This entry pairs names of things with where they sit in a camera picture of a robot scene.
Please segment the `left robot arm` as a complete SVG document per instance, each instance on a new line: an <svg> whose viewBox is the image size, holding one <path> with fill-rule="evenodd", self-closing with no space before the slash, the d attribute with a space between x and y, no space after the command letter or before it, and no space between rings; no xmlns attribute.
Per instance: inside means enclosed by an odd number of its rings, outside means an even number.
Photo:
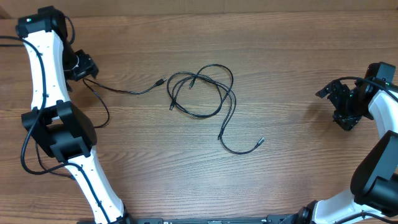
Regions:
<svg viewBox="0 0 398 224"><path fill-rule="evenodd" d="M66 19L48 6L18 20L16 32L29 55L33 83L31 111L22 114L22 125L28 138L71 173L90 204L94 223L133 223L99 162L95 126L68 94L68 80L95 77L98 67L83 50L72 49Z"/></svg>

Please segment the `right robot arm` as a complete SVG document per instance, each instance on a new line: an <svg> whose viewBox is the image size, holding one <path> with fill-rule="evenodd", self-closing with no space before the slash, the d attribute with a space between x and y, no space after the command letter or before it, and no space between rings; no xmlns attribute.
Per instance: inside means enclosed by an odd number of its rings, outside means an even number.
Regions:
<svg viewBox="0 0 398 224"><path fill-rule="evenodd" d="M397 216L397 86L395 66L369 65L365 77L355 77L355 87L344 77L332 80L316 92L328 98L333 120L345 131L363 117L375 121L379 141L355 170L350 188L327 200L313 201L284 219L284 223L356 223L375 218L393 223Z"/></svg>

